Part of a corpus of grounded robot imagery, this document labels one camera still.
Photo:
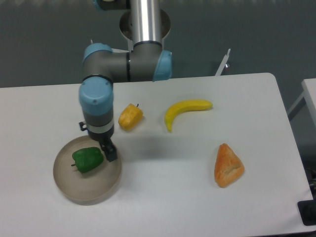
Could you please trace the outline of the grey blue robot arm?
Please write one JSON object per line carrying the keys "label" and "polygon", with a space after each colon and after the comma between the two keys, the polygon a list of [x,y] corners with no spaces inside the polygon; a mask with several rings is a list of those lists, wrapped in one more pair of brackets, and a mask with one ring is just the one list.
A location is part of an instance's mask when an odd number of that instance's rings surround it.
{"label": "grey blue robot arm", "polygon": [[113,84],[115,82],[159,81],[172,75],[172,53],[163,48],[161,8],[157,0],[96,0],[101,10],[127,9],[132,50],[114,52],[102,43],[91,43],[84,51],[83,80],[79,103],[85,121],[80,122],[97,141],[107,161],[118,158],[111,141],[114,133]]}

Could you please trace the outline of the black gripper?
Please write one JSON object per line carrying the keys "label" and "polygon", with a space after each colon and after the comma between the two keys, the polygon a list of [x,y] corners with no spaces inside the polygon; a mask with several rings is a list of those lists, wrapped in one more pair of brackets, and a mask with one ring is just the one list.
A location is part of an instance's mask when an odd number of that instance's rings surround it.
{"label": "black gripper", "polygon": [[99,142],[99,146],[108,162],[118,159],[117,149],[111,137],[114,133],[113,120],[89,120],[79,122],[81,131],[87,131],[91,139]]}

